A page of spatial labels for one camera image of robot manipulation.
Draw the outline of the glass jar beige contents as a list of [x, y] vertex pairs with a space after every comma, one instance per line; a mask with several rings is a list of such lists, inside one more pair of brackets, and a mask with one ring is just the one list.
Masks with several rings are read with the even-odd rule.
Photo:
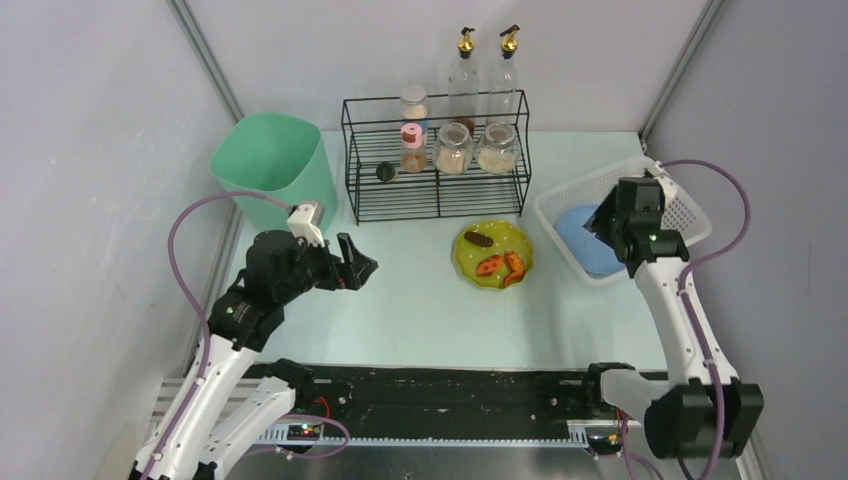
[[482, 170], [490, 174], [507, 174], [517, 164], [520, 144], [516, 129], [507, 123], [486, 125], [475, 149], [474, 158]]
[[450, 122], [443, 125], [437, 134], [434, 165], [448, 175], [463, 174], [472, 159], [472, 136], [462, 123]]

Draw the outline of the glass oil bottle gold spout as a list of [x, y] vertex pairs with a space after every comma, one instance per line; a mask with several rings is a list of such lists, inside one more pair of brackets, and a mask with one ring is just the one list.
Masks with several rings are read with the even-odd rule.
[[505, 123], [512, 112], [517, 84], [517, 68], [513, 57], [518, 49], [516, 36], [519, 31], [520, 27], [513, 24], [499, 34], [501, 57], [493, 66], [489, 78], [488, 123]]

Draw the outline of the pink lid spice bottle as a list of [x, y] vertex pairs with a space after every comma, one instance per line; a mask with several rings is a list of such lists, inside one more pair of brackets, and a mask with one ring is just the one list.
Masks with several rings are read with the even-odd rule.
[[419, 173], [427, 166], [425, 134], [418, 123], [405, 123], [401, 129], [400, 166], [407, 173]]

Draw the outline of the blue plate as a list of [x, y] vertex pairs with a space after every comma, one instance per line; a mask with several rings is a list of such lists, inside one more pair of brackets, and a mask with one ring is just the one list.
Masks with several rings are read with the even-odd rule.
[[614, 251], [585, 228], [598, 204], [573, 207], [555, 224], [555, 231], [578, 265], [590, 276], [604, 278], [622, 271], [625, 266]]

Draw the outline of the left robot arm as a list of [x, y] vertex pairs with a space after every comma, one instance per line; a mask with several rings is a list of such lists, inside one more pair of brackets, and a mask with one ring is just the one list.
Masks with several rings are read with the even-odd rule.
[[223, 479], [259, 439], [289, 413], [311, 407], [312, 371], [281, 358], [231, 414], [223, 409], [271, 334], [286, 305], [312, 289], [359, 290], [377, 270], [347, 233], [340, 255], [284, 230], [258, 234], [246, 265], [211, 309], [193, 365], [162, 423], [138, 452], [133, 479]]

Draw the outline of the silver lid shaker jar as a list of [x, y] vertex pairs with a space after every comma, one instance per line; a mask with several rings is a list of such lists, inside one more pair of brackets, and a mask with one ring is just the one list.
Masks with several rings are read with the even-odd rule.
[[422, 85], [409, 84], [400, 91], [401, 118], [405, 122], [416, 123], [427, 129], [428, 107], [427, 91]]

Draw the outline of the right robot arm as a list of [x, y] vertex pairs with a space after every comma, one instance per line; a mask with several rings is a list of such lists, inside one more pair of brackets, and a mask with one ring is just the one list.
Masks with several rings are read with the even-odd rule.
[[623, 363], [595, 363], [585, 386], [643, 426], [660, 459], [742, 455], [764, 408], [760, 387], [743, 382], [711, 333], [689, 281], [680, 232], [662, 226], [666, 195], [656, 178], [623, 177], [587, 222], [612, 248], [645, 299], [667, 366], [661, 385]]

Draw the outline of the small black lid bottle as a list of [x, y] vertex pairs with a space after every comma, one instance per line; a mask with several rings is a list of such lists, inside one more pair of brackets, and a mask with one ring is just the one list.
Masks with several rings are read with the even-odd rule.
[[383, 161], [377, 165], [375, 176], [381, 183], [390, 183], [398, 178], [398, 173], [391, 162]]

